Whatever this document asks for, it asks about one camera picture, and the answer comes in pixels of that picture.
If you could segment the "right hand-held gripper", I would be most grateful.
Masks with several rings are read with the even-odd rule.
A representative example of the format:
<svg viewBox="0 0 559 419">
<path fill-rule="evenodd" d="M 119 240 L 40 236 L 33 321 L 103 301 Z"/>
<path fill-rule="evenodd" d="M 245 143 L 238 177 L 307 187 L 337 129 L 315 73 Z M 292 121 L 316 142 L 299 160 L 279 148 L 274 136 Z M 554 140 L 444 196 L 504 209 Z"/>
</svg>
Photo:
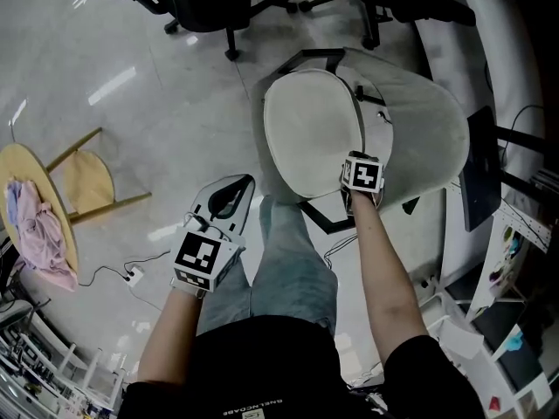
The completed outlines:
<svg viewBox="0 0 559 419">
<path fill-rule="evenodd" d="M 384 165 L 376 158 L 359 151 L 350 151 L 344 160 L 341 184 L 347 189 L 365 193 L 383 190 Z"/>
</svg>

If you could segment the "round wooden table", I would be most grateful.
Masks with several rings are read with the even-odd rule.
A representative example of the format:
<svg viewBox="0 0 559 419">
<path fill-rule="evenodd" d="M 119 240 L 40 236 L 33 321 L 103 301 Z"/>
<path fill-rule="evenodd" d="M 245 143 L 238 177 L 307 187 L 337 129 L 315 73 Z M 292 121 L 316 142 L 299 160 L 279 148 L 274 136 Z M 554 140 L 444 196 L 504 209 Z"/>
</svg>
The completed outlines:
<svg viewBox="0 0 559 419">
<path fill-rule="evenodd" d="M 9 224 L 3 189 L 10 179 L 31 181 L 40 200 L 51 205 L 52 213 L 60 221 L 66 242 L 66 262 L 72 272 L 79 269 L 75 225 L 151 197 L 147 192 L 116 199 L 114 180 L 105 162 L 94 152 L 81 148 L 102 131 L 102 127 L 95 128 L 48 165 L 30 148 L 17 142 L 0 150 L 0 216 L 12 243 L 18 245 L 17 230 Z"/>
</svg>

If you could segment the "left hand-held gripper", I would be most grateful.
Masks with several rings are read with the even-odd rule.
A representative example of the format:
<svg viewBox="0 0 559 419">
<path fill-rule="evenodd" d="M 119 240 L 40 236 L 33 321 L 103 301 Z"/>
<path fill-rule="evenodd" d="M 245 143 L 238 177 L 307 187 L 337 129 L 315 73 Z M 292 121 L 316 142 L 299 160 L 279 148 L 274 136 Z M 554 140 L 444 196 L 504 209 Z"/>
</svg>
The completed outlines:
<svg viewBox="0 0 559 419">
<path fill-rule="evenodd" d="M 183 226 L 176 230 L 170 254 L 170 286 L 203 298 L 216 291 L 245 250 L 242 234 L 256 183 L 249 174 L 230 175 L 203 187 Z M 209 221 L 220 221 L 229 232 Z"/>
</svg>

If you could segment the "long white workbench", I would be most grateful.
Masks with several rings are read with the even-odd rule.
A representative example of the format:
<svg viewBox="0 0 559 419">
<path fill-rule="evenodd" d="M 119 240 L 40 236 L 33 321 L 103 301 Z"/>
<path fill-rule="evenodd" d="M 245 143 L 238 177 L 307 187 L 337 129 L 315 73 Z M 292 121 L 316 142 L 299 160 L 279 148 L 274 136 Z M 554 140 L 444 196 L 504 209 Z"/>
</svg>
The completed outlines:
<svg viewBox="0 0 559 419">
<path fill-rule="evenodd" d="M 455 96 L 471 116 L 490 106 L 497 127 L 544 135 L 544 117 L 551 112 L 542 99 L 540 73 L 528 29 L 515 0 L 457 0 L 473 10 L 474 27 L 434 20 L 419 21 L 418 32 L 434 81 Z M 502 262 L 498 244 L 507 226 L 533 239 L 536 202 L 518 189 L 501 186 L 500 207 L 475 230 L 465 228 L 459 180 L 446 188 L 445 244 L 442 261 L 444 283 L 456 281 L 478 264 L 481 281 L 466 302 L 466 319 L 473 320 L 495 300 L 489 274 Z"/>
</svg>

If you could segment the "lavender cloth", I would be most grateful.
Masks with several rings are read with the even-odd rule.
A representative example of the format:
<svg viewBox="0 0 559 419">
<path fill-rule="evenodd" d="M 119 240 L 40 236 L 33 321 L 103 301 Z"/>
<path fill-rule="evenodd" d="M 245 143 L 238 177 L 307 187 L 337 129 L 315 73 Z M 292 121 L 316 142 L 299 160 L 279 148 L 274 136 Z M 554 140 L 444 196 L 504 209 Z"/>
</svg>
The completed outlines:
<svg viewBox="0 0 559 419">
<path fill-rule="evenodd" d="M 9 180 L 4 189 L 6 212 L 9 224 L 17 227 L 17 203 L 20 197 L 22 184 L 16 180 Z"/>
</svg>

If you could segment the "person's right forearm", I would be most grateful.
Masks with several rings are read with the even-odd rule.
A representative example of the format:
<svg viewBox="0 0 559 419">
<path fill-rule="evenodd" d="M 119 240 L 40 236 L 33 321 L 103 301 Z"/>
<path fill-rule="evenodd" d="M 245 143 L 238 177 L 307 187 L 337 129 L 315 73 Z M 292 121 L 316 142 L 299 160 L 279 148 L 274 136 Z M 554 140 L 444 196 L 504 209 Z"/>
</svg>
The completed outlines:
<svg viewBox="0 0 559 419">
<path fill-rule="evenodd" d="M 350 192 L 362 285 L 370 330 L 381 362 L 409 339 L 427 334 L 408 272 L 398 257 L 375 204 Z"/>
</svg>

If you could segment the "person's left forearm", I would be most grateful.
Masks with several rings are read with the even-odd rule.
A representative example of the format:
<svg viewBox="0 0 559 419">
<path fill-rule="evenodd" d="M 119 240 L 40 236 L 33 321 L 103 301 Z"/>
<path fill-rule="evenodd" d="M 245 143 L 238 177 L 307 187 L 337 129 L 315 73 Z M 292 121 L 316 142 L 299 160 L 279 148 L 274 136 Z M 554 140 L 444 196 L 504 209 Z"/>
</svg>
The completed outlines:
<svg viewBox="0 0 559 419">
<path fill-rule="evenodd" d="M 202 300 L 173 288 L 143 350 L 137 381 L 183 385 Z"/>
</svg>

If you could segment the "black television stand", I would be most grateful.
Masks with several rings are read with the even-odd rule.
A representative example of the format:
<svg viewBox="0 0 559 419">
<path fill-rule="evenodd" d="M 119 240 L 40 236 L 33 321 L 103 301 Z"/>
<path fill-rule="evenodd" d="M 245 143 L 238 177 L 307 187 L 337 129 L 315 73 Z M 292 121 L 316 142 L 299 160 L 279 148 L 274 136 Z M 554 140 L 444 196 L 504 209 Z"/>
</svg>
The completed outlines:
<svg viewBox="0 0 559 419">
<path fill-rule="evenodd" d="M 559 216 L 559 175 L 551 176 L 549 186 L 527 182 L 508 173 L 502 163 L 498 141 L 505 140 L 549 158 L 559 164 L 559 145 L 531 134 L 496 125 L 490 106 L 484 106 L 467 118 L 469 152 L 459 185 L 462 193 L 465 230 L 471 232 L 492 216 L 501 204 L 501 185 L 521 192 Z"/>
</svg>

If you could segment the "green toy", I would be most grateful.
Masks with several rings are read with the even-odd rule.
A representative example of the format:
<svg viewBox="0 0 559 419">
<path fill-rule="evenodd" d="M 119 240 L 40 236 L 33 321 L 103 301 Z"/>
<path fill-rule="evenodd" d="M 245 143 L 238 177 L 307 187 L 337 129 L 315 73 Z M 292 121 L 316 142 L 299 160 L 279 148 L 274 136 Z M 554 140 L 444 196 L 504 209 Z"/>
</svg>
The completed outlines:
<svg viewBox="0 0 559 419">
<path fill-rule="evenodd" d="M 503 244 L 505 246 L 505 252 L 508 257 L 513 259 L 521 250 L 524 242 L 523 235 L 514 230 L 512 227 L 508 226 L 503 233 Z"/>
</svg>

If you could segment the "pink cloth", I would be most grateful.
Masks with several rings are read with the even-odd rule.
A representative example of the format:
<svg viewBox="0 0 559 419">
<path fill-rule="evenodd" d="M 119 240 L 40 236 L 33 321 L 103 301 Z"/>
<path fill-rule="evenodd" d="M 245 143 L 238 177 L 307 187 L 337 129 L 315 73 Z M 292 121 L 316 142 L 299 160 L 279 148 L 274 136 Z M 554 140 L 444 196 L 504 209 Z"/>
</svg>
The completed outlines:
<svg viewBox="0 0 559 419">
<path fill-rule="evenodd" d="M 48 282 L 74 292 L 75 271 L 66 259 L 66 240 L 59 218 L 49 202 L 43 202 L 33 181 L 14 181 L 16 227 L 25 262 Z"/>
</svg>

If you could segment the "white office chair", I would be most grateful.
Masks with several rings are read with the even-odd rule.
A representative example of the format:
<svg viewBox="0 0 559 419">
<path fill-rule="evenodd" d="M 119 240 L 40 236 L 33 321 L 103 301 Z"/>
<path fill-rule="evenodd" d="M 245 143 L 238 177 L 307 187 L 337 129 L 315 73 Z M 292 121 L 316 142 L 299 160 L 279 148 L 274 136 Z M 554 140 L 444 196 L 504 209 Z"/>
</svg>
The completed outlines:
<svg viewBox="0 0 559 419">
<path fill-rule="evenodd" d="M 484 336 L 474 330 L 447 290 L 440 288 L 434 276 L 421 281 L 425 294 L 420 300 L 420 311 L 428 333 L 456 361 L 486 358 Z"/>
</svg>

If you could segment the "grey fabric chair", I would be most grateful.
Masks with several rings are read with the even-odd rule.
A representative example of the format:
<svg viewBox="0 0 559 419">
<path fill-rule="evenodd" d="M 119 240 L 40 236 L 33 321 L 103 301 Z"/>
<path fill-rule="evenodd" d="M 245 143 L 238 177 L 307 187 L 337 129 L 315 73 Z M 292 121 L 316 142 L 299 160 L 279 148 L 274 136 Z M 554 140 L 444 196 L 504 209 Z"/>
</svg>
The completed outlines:
<svg viewBox="0 0 559 419">
<path fill-rule="evenodd" d="M 353 48 L 298 52 L 253 86 L 253 133 L 269 192 L 283 203 L 296 204 L 328 234 L 351 229 L 354 220 L 329 220 L 313 206 L 315 198 L 306 199 L 296 195 L 284 182 L 266 142 L 264 97 L 276 79 L 290 72 L 322 69 L 340 78 L 336 73 L 339 67 L 356 72 L 372 85 L 375 93 L 369 101 L 380 114 L 388 117 L 392 126 L 389 147 L 368 145 L 362 120 L 363 152 L 377 157 L 384 165 L 383 209 L 408 203 L 447 186 L 464 167 L 469 149 L 466 116 L 458 101 L 431 80 Z M 349 84 L 346 85 L 353 93 L 362 118 L 356 93 Z"/>
</svg>

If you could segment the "person's black shirt torso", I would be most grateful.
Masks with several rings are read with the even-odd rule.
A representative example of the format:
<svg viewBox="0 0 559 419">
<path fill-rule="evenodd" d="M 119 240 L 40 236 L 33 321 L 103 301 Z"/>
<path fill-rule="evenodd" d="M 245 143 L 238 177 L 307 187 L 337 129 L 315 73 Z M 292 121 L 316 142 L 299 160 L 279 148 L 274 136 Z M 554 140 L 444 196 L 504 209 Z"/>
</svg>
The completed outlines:
<svg viewBox="0 0 559 419">
<path fill-rule="evenodd" d="M 432 337 L 401 344 L 383 374 L 386 410 L 376 411 L 349 391 L 327 329 L 253 317 L 197 336 L 183 385 L 131 384 L 118 419 L 486 419 Z"/>
</svg>

